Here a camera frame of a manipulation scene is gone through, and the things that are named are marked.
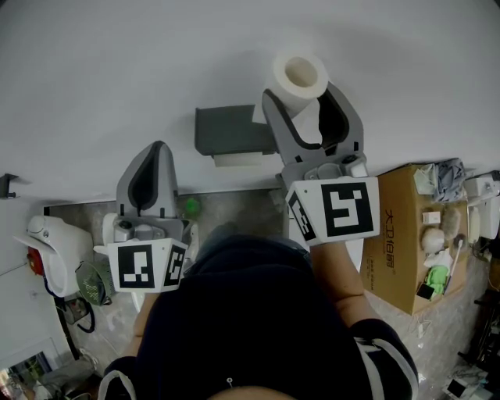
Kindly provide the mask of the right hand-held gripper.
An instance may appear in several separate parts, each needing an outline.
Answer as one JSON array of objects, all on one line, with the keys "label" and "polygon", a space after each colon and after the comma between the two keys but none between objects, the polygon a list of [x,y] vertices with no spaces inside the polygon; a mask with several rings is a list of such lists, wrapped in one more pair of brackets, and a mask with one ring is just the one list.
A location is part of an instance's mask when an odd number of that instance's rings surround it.
[{"label": "right hand-held gripper", "polygon": [[262,93],[262,110],[284,164],[287,210],[304,242],[315,246],[378,235],[378,179],[367,173],[363,123],[347,97],[331,82],[320,96],[321,145],[302,140],[270,89]]}]

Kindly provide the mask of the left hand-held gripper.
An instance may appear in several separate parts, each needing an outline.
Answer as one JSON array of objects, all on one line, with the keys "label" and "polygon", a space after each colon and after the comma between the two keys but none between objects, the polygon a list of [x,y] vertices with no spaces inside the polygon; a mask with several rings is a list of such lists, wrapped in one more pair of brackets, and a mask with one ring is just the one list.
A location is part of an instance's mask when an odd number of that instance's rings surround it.
[{"label": "left hand-held gripper", "polygon": [[[173,153],[165,142],[156,141],[132,160],[116,187],[119,216],[113,221],[113,240],[106,248],[117,291],[179,288],[190,223],[174,218],[176,196]],[[132,217],[141,214],[174,219]]]}]

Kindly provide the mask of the white toilet paper roll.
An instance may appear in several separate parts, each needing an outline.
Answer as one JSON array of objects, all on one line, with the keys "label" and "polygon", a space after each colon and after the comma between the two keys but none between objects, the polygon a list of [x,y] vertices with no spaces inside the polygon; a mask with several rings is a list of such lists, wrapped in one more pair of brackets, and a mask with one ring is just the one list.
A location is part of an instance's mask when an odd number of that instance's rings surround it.
[{"label": "white toilet paper roll", "polygon": [[300,138],[310,144],[320,143],[320,104],[329,83],[323,62],[307,48],[282,48],[264,69],[263,81],[252,115],[254,123],[265,123],[262,95],[266,89],[284,105]]}]

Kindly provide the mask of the person's left forearm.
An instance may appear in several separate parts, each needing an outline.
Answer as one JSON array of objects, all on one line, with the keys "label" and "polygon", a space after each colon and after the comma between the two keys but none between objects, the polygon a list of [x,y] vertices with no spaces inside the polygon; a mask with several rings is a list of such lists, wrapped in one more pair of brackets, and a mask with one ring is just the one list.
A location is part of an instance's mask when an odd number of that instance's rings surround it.
[{"label": "person's left forearm", "polygon": [[130,344],[126,347],[122,356],[132,356],[135,357],[138,354],[138,350],[141,346],[142,339],[144,337],[146,323],[148,321],[149,313],[155,304],[159,293],[148,293],[145,295],[144,302],[142,304],[141,310],[139,311],[137,318],[134,322],[134,329]]}]

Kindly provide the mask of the person's right forearm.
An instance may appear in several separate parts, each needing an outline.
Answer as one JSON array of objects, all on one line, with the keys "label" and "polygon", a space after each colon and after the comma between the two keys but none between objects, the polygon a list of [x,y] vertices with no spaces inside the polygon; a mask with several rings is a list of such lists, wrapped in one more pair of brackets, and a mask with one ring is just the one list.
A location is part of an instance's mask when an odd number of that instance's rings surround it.
[{"label": "person's right forearm", "polygon": [[348,327],[373,316],[362,279],[345,243],[312,246],[310,257],[316,281]]}]

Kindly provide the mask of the person's leg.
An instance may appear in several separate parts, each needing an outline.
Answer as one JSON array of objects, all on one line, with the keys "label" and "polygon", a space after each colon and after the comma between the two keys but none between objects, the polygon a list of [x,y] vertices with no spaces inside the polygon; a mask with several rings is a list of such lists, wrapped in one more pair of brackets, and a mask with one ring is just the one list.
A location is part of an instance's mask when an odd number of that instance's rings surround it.
[{"label": "person's leg", "polygon": [[237,233],[238,227],[233,222],[227,222],[215,227],[202,242],[195,260],[201,260],[211,251],[212,248],[217,246],[221,241],[224,241]]}]

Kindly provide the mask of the green mesh basket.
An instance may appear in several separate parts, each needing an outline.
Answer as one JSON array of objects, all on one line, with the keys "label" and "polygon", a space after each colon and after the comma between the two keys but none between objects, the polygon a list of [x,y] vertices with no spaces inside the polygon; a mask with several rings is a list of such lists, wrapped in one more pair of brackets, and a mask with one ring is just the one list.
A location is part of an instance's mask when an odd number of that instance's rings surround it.
[{"label": "green mesh basket", "polygon": [[91,305],[110,305],[116,293],[109,262],[82,262],[76,269],[77,284],[82,297]]}]

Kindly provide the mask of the pale tissue pack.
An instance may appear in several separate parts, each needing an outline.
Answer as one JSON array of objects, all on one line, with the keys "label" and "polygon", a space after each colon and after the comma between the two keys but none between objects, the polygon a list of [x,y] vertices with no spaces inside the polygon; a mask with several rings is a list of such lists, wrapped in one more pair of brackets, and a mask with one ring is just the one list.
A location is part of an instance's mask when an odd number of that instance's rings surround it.
[{"label": "pale tissue pack", "polygon": [[413,174],[413,179],[419,195],[434,195],[438,187],[436,165],[430,163],[420,166]]}]

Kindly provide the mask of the red round object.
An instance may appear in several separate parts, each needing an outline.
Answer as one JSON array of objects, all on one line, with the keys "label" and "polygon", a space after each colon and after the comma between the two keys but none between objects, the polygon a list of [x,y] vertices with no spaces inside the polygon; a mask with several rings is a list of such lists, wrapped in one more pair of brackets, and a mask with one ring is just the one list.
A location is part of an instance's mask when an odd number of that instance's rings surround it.
[{"label": "red round object", "polygon": [[43,262],[40,252],[32,247],[28,248],[27,263],[34,274],[42,276],[44,274]]}]

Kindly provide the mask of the grey cloth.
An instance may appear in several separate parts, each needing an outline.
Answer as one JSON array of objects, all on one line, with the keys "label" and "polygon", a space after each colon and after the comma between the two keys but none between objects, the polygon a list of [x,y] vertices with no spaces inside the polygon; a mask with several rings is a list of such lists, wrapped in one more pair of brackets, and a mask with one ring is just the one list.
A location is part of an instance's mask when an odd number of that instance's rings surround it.
[{"label": "grey cloth", "polygon": [[433,200],[439,203],[452,203],[464,196],[463,182],[466,170],[460,158],[448,159],[434,164],[436,188]]}]

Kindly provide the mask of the white round ball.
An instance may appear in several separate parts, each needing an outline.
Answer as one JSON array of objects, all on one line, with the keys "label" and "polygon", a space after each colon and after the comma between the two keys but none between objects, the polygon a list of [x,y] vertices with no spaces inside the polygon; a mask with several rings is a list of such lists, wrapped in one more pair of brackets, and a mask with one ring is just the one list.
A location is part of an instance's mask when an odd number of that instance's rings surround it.
[{"label": "white round ball", "polygon": [[445,245],[445,233],[436,227],[428,227],[421,237],[421,248],[426,254],[440,252]]}]

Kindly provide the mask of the brown furry ball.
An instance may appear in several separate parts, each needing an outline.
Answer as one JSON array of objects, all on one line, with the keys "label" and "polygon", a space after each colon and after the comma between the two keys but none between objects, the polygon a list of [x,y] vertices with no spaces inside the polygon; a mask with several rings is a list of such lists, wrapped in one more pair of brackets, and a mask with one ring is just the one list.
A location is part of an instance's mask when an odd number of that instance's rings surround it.
[{"label": "brown furry ball", "polygon": [[462,214],[457,208],[446,208],[441,221],[441,230],[446,241],[455,239],[460,234]]}]

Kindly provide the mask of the person's dark shirt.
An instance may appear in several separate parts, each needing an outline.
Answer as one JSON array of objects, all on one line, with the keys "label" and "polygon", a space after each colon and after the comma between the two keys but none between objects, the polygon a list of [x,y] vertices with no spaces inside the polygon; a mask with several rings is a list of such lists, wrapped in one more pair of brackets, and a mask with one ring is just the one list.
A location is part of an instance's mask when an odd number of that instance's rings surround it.
[{"label": "person's dark shirt", "polygon": [[159,294],[137,355],[107,367],[98,400],[416,400],[418,390],[393,328],[374,310],[348,327],[310,251],[233,236]]}]

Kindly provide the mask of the green cloth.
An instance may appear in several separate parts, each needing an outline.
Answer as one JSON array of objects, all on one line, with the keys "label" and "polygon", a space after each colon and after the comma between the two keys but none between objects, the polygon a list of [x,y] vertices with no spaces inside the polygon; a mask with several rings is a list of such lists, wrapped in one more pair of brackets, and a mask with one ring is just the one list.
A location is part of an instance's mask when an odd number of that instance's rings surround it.
[{"label": "green cloth", "polygon": [[425,284],[434,289],[433,295],[442,295],[448,281],[447,266],[432,266],[427,274]]}]

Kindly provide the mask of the dark metal rack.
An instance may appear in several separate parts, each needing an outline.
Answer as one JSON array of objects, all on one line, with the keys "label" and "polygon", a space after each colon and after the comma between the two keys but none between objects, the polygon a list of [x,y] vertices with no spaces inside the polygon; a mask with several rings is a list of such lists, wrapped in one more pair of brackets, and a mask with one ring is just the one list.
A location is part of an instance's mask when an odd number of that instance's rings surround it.
[{"label": "dark metal rack", "polygon": [[487,289],[474,303],[482,315],[477,363],[489,366],[500,353],[500,291]]}]

